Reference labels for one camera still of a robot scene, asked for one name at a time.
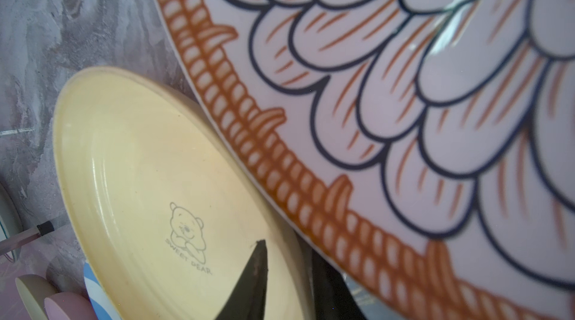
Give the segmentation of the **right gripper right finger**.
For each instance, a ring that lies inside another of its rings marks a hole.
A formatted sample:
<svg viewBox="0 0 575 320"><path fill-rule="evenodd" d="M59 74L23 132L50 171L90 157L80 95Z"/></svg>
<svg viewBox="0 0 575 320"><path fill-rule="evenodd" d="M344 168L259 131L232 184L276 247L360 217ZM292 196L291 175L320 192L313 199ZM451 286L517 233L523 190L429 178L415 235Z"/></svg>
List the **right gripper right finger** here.
<svg viewBox="0 0 575 320"><path fill-rule="evenodd" d="M365 320L343 276L318 252L311 252L314 309L319 320Z"/></svg>

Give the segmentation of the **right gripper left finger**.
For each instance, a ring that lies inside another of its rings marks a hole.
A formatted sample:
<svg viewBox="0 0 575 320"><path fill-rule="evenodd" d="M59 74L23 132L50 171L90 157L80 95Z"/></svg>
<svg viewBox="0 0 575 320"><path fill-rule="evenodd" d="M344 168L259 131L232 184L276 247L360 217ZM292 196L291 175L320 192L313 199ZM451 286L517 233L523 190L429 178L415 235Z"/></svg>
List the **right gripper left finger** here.
<svg viewBox="0 0 575 320"><path fill-rule="evenodd" d="M215 320L263 320L268 282L268 252L265 240L256 242L229 299Z"/></svg>

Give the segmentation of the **blue striped plate front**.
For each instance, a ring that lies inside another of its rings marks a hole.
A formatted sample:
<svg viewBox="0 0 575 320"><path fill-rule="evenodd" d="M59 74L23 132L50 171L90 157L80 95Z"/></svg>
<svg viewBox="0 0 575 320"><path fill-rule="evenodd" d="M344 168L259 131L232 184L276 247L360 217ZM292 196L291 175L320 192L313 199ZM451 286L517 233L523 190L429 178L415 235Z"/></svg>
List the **blue striped plate front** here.
<svg viewBox="0 0 575 320"><path fill-rule="evenodd" d="M84 263L83 275L88 298L93 306L96 317L99 320L122 320L98 282L88 262Z"/></svg>

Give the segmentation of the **scale pattern plate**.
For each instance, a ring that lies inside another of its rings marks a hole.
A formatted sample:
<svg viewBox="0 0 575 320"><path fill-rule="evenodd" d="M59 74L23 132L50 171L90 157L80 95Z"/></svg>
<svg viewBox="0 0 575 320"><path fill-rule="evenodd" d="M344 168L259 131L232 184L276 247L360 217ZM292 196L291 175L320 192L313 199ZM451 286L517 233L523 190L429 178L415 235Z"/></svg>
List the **scale pattern plate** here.
<svg viewBox="0 0 575 320"><path fill-rule="evenodd" d="M574 317L574 0L155 0L279 213L407 319Z"/></svg>

